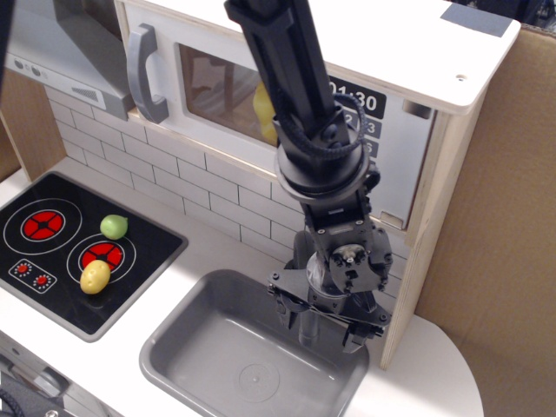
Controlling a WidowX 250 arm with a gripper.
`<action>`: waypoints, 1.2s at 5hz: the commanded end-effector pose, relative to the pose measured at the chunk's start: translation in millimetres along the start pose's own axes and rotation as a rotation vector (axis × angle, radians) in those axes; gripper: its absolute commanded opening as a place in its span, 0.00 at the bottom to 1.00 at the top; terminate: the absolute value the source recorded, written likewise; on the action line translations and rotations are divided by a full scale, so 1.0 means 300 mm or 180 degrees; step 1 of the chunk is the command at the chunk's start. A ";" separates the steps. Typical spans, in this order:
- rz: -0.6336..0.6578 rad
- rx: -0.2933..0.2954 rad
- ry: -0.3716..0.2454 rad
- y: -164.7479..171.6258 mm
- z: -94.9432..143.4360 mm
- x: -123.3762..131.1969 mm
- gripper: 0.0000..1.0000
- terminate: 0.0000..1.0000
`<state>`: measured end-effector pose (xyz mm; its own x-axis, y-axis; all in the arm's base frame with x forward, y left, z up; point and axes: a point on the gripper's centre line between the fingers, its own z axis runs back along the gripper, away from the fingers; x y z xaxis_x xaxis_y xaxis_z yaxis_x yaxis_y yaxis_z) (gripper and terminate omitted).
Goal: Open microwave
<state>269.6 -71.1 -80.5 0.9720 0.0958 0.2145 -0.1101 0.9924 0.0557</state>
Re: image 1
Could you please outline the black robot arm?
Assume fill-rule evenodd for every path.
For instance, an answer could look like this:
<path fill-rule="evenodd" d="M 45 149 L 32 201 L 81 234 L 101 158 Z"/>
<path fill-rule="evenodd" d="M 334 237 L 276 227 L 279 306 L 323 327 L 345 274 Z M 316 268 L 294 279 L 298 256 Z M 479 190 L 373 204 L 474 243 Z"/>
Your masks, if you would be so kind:
<path fill-rule="evenodd" d="M 303 345 L 318 336 L 319 319 L 347 325 L 342 342 L 354 353 L 382 335 L 391 317 L 375 300 L 388 281 L 387 233 L 371 220 L 370 191 L 381 175 L 371 162 L 353 96 L 334 93 L 305 1 L 228 1 L 228 17 L 243 31 L 275 109 L 276 176 L 301 205 L 305 229 L 292 261 L 268 279 L 285 327 L 297 326 Z"/>

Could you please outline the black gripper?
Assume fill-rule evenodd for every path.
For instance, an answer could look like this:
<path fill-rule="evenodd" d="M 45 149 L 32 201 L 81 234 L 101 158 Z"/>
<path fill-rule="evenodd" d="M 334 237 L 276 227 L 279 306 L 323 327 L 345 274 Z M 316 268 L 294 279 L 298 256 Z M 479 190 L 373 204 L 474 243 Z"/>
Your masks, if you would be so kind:
<path fill-rule="evenodd" d="M 305 269 L 268 278 L 283 327 L 291 329 L 297 315 L 311 310 L 347 324 L 343 352 L 353 354 L 367 339 L 382 337 L 391 315 L 374 298 L 388 283 L 392 250 L 384 229 L 370 218 L 366 190 L 352 193 L 302 194 L 292 191 L 305 216 L 315 252 Z"/>

